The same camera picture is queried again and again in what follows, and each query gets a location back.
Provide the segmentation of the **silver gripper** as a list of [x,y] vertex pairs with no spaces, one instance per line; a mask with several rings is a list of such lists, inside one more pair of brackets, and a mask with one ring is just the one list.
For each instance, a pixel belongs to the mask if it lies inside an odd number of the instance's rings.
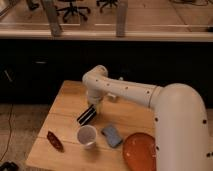
[[86,125],[97,113],[101,112],[102,98],[100,97],[88,97],[88,107],[78,118],[77,121],[81,123],[81,126]]

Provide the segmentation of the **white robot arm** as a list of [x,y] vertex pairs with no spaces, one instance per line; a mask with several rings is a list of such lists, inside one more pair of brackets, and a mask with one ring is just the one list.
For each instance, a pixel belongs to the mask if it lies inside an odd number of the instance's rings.
[[207,112],[194,88],[182,83],[161,87],[111,79],[103,65],[86,72],[82,83],[91,105],[112,93],[154,111],[157,171],[213,171]]

